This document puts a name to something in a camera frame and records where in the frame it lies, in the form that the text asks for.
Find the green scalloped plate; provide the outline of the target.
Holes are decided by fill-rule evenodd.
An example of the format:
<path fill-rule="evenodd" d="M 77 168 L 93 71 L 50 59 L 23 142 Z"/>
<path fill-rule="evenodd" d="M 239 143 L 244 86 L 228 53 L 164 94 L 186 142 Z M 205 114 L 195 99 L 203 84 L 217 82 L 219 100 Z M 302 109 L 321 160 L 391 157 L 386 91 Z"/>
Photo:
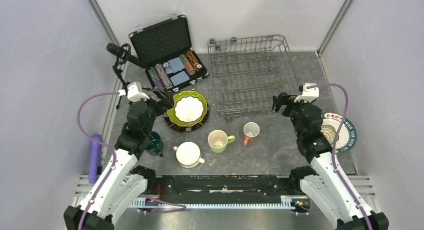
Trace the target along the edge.
<path fill-rule="evenodd" d="M 180 127 L 192 127 L 205 117 L 208 103 L 196 91 L 182 91 L 173 96 L 173 107 L 166 112 L 172 123 Z"/>

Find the white scalloped bowl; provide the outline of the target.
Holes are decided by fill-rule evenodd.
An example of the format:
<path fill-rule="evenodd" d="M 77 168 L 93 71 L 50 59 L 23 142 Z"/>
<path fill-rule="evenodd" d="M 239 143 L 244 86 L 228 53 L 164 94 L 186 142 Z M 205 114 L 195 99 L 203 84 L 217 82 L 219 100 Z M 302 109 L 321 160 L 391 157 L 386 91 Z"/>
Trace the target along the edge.
<path fill-rule="evenodd" d="M 176 101 L 174 111 L 180 122 L 190 123 L 199 119 L 205 110 L 204 102 L 194 96 L 182 96 Z"/>

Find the teal rimmed patterned plate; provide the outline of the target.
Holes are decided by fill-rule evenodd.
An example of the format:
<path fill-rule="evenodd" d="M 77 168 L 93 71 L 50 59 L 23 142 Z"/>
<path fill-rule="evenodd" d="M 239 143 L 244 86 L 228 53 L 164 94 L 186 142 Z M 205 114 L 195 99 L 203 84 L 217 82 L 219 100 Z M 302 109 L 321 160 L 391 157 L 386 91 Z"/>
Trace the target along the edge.
<path fill-rule="evenodd" d="M 356 144 L 357 131 L 355 126 L 346 118 L 341 125 L 340 132 L 336 136 L 337 129 L 342 122 L 343 116 L 337 113 L 326 112 L 322 114 L 321 132 L 330 145 L 335 145 L 335 153 L 349 152 Z"/>

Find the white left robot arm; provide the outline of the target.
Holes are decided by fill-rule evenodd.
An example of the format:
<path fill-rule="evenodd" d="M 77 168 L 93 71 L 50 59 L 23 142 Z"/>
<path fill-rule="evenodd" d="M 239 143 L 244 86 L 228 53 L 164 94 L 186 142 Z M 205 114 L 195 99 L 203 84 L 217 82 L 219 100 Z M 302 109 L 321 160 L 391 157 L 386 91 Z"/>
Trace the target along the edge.
<path fill-rule="evenodd" d="M 141 193 L 152 193 L 157 180 L 154 170 L 136 166 L 145 152 L 153 125 L 158 116 L 174 106 L 172 100 L 154 99 L 133 101 L 126 123 L 104 171 L 88 194 L 77 206 L 68 206 L 63 217 L 67 229 L 114 229 L 115 224 Z"/>

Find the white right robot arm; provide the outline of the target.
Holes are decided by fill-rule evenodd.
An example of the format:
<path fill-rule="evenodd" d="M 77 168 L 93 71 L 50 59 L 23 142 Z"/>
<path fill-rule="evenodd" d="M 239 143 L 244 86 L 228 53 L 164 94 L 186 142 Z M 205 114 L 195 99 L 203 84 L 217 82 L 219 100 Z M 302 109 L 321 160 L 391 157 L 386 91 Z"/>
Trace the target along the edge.
<path fill-rule="evenodd" d="M 281 93 L 272 98 L 272 110 L 290 118 L 299 152 L 307 166 L 291 170 L 289 188 L 305 193 L 334 229 L 388 229 L 383 212 L 376 213 L 349 181 L 322 133 L 322 110 L 312 103 Z"/>

